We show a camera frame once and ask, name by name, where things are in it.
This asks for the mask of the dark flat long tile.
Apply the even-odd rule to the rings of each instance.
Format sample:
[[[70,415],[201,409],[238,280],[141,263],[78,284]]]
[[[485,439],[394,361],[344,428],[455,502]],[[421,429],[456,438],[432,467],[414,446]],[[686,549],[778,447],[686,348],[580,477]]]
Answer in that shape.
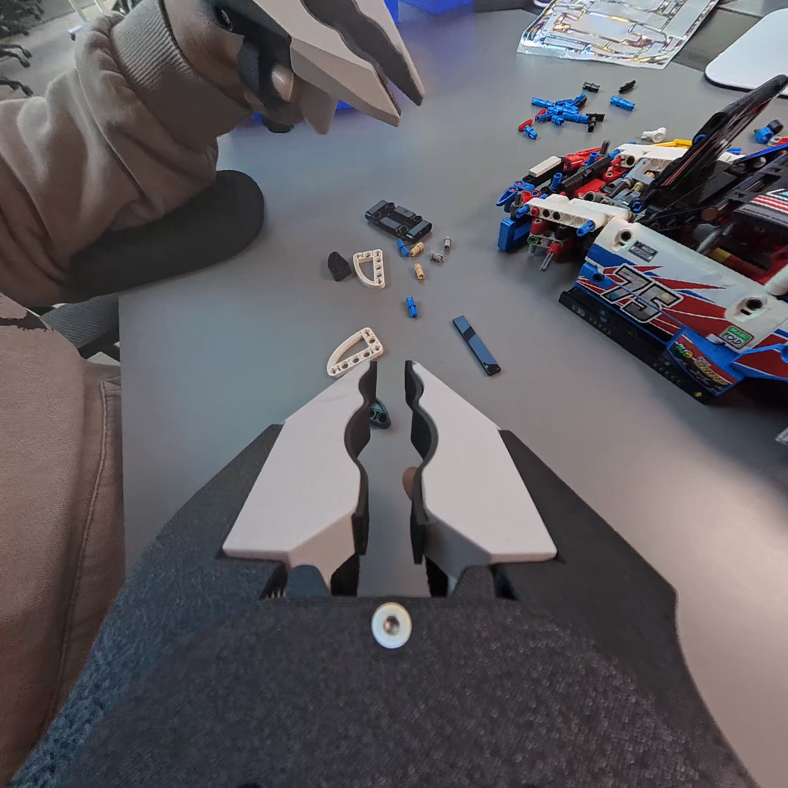
[[[501,367],[498,361],[494,358],[491,351],[487,348],[486,344],[480,338],[475,328],[469,323],[467,318],[463,315],[460,315],[452,320],[452,324],[460,333],[465,344],[468,346],[476,360],[478,360],[481,367],[485,370],[487,376],[494,377],[500,374]]]

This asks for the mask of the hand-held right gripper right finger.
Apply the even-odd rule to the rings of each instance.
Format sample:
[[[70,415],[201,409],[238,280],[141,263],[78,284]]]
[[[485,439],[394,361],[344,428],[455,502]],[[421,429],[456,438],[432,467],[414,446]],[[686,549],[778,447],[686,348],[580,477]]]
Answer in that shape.
[[[410,542],[430,593],[451,593],[471,567],[545,563],[557,545],[498,425],[419,362],[407,361],[410,442],[420,485]]]

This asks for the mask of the person's left forearm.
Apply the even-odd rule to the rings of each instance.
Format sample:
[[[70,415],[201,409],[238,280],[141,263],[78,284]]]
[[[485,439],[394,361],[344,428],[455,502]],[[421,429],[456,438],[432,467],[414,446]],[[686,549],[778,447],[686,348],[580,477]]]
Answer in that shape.
[[[66,300],[74,254],[213,182],[218,137],[252,113],[241,44],[209,2],[146,1],[94,19],[44,96],[2,101],[2,296]]]

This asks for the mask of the black rectangular frame brick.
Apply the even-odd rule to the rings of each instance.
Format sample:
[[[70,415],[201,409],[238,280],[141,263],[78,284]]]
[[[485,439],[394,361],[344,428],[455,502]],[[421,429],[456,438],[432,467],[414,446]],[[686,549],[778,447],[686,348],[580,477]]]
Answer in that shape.
[[[405,243],[417,243],[432,231],[431,222],[420,214],[385,200],[371,206],[364,218],[372,226]]]

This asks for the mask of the pile of blue pins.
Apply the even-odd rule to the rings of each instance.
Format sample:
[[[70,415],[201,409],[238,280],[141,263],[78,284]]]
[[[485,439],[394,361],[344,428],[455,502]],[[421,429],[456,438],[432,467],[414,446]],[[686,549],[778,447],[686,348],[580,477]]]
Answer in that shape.
[[[532,97],[529,102],[530,108],[534,111],[533,116],[527,118],[517,126],[517,133],[530,140],[536,140],[538,136],[537,126],[540,124],[552,124],[562,127],[565,124],[577,124],[586,129],[588,113],[604,113],[596,111],[593,107],[588,107],[588,101],[598,94],[586,93],[582,90],[574,97],[562,99],[545,99]]]

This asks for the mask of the grey mesh chair part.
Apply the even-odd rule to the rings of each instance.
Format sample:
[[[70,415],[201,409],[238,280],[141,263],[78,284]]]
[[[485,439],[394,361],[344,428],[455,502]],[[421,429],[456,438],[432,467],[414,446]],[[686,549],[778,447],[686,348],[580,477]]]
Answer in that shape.
[[[68,340],[85,360],[103,354],[121,361],[119,295],[104,295],[84,302],[63,303],[37,315]]]

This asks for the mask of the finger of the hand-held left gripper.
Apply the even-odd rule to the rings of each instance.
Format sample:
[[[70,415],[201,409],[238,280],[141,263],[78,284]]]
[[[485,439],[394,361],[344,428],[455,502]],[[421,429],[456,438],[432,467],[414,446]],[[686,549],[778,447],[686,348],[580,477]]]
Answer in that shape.
[[[305,2],[261,2],[291,36],[291,64],[297,78],[302,118],[319,134],[328,132],[336,107],[346,103],[393,127],[401,109],[390,84],[368,62],[350,52],[340,35],[318,21]]]
[[[305,1],[305,8],[340,35],[350,52],[371,64],[385,86],[393,84],[415,105],[424,87],[383,1]]]

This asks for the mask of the white rounded device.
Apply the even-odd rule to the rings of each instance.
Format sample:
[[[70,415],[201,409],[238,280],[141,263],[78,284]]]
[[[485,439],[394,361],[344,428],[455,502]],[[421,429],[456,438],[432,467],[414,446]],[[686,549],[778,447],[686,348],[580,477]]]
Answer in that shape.
[[[761,18],[704,70],[704,77],[709,83],[742,92],[786,74],[786,8]]]

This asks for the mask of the black cloth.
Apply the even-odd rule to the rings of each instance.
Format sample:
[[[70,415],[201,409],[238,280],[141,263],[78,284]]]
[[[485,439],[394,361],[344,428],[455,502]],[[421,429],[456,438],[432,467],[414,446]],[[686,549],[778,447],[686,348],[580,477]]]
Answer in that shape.
[[[238,171],[173,212],[144,225],[104,232],[71,259],[66,302],[82,302],[197,272],[245,251],[259,236],[265,201]]]

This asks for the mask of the white curved frame brick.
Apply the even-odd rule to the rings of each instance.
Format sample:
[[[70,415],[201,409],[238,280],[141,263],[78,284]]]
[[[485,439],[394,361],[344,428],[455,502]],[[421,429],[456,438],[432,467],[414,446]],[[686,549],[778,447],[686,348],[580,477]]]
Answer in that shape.
[[[330,378],[341,378],[362,363],[376,360],[384,352],[377,333],[370,327],[365,327],[351,334],[335,348],[327,362],[326,372]]]
[[[369,289],[382,290],[386,286],[384,255],[381,249],[360,251],[353,254],[352,263],[356,276]]]

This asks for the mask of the person's left hand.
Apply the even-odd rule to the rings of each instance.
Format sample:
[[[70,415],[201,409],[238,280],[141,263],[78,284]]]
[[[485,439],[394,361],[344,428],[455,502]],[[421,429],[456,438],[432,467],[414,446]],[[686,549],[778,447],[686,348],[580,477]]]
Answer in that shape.
[[[294,109],[295,75],[280,63],[263,63],[258,75],[244,89],[244,98],[253,111],[277,123],[291,124]]]

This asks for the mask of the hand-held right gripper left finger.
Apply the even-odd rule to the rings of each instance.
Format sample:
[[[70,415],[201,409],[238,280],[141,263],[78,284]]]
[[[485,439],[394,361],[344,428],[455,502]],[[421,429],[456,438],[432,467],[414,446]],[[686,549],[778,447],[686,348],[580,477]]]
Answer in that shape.
[[[370,438],[378,364],[362,362],[281,425],[222,551],[334,575],[367,550]]]

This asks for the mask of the clear plastic bags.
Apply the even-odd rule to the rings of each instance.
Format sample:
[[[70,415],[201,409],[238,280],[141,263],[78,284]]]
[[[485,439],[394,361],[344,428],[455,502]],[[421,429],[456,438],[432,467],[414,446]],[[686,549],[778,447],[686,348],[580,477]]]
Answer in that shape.
[[[717,1],[554,1],[523,32],[518,54],[664,69]]]

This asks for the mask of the toy brick race car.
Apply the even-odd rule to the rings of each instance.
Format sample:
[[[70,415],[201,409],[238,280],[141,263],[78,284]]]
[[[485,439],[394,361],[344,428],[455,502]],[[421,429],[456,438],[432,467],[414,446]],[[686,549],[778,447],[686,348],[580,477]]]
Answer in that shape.
[[[559,302],[694,399],[786,392],[786,137],[772,123],[759,150],[734,146],[785,89],[767,80],[688,140],[543,160],[498,198],[498,249],[576,262]]]

